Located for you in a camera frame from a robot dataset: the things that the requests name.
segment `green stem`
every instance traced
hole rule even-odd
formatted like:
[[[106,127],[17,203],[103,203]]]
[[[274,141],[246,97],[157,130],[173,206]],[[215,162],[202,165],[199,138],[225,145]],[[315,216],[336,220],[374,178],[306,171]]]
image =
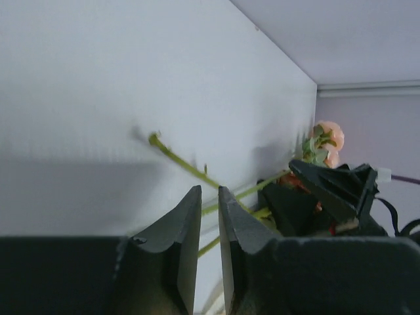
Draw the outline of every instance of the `green stem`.
[[[257,192],[258,190],[263,189],[265,186],[267,186],[271,182],[273,182],[273,181],[279,179],[280,177],[283,177],[284,175],[287,175],[289,173],[290,173],[290,170],[282,171],[281,173],[277,174],[276,176],[270,177],[270,178],[264,180],[263,182],[260,182],[258,185],[256,185],[256,186],[254,186],[254,187],[236,195],[235,198],[237,200],[241,200],[242,198],[244,198],[244,197],[246,197],[246,196],[248,196],[248,195],[250,195],[254,192]],[[217,204],[216,205],[211,205],[210,207],[207,207],[207,208],[203,209],[203,211],[201,212],[201,215],[202,216],[208,215],[208,214],[216,211],[218,208],[219,208],[219,205],[217,205]]]
[[[262,218],[265,218],[265,217],[267,217],[269,215],[271,215],[271,212],[270,212],[270,210],[268,210],[268,208],[262,208],[261,210],[252,212],[252,216],[255,217],[258,220],[261,220]],[[201,248],[198,251],[198,258],[200,258],[204,254],[206,254],[208,251],[210,251],[210,249],[214,248],[214,246],[216,246],[217,244],[219,244],[220,241],[221,241],[221,237],[220,236],[217,236],[213,241],[211,241],[206,246],[204,246],[203,248]]]
[[[208,252],[210,249],[212,249],[214,246],[216,246],[217,244],[219,244],[221,241],[221,237],[217,236],[213,241],[211,241],[210,243],[208,243],[206,246],[204,246],[203,248],[201,248],[198,251],[198,258],[200,258],[201,256],[203,256],[204,254],[206,254],[206,252]]]
[[[207,174],[200,172],[195,167],[191,166],[189,163],[185,162],[183,159],[181,159],[179,156],[177,156],[175,153],[170,151],[160,140],[159,135],[157,133],[152,133],[149,136],[149,143],[152,146],[155,146],[156,148],[159,148],[163,154],[165,154],[168,158],[170,158],[172,161],[174,161],[176,164],[181,166],[183,169],[197,177],[198,179],[201,179],[202,181],[206,182],[208,185],[212,186],[215,189],[219,189],[219,186],[221,186],[218,182],[215,180],[209,178]],[[248,209],[247,206],[245,206],[242,202],[238,200],[238,203],[243,207],[246,211],[251,212],[250,209]]]

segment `screw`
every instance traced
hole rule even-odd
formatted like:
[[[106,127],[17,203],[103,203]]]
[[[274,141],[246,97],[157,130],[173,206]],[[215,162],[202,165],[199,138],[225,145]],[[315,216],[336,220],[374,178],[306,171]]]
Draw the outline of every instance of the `screw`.
[[[133,241],[137,244],[137,245],[142,245],[144,243],[147,242],[146,238],[140,238],[138,236],[133,237]]]

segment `white ceiling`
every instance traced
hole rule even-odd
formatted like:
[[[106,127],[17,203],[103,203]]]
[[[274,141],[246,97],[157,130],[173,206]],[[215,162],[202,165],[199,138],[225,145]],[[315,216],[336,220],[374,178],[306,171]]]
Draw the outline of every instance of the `white ceiling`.
[[[232,0],[318,84],[420,79],[418,0]]]

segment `green leaf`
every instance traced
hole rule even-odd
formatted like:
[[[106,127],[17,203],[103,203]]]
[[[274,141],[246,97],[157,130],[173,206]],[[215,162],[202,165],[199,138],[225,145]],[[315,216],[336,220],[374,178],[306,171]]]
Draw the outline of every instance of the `green leaf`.
[[[334,140],[328,139],[325,142],[329,143],[329,144],[332,144],[333,146],[337,146],[337,143]]]
[[[309,140],[309,149],[312,153],[315,153],[316,149],[315,149],[315,139],[311,138]]]
[[[326,149],[319,149],[316,152],[316,163],[323,163],[324,160],[327,158],[328,156],[328,150]]]
[[[322,128],[321,125],[316,125],[314,127],[314,137],[319,137],[320,135],[322,135],[324,133],[324,129]]]
[[[316,166],[327,167],[327,165],[324,162],[317,162],[317,161],[315,161],[313,164],[316,165]]]
[[[304,142],[302,142],[302,151],[303,153],[305,153],[308,150],[309,150],[309,139],[306,139]]]

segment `pink flower bud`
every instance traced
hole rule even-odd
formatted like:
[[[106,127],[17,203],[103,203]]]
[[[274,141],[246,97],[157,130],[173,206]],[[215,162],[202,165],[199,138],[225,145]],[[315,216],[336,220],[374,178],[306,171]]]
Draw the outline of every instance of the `pink flower bud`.
[[[340,157],[339,153],[336,150],[332,150],[328,152],[328,156],[325,159],[325,164],[327,164],[330,168],[334,169],[340,164]]]
[[[319,121],[317,125],[321,125],[325,133],[332,131],[331,140],[337,144],[336,146],[326,144],[324,148],[328,151],[340,151],[344,146],[344,132],[340,126],[332,121]]]

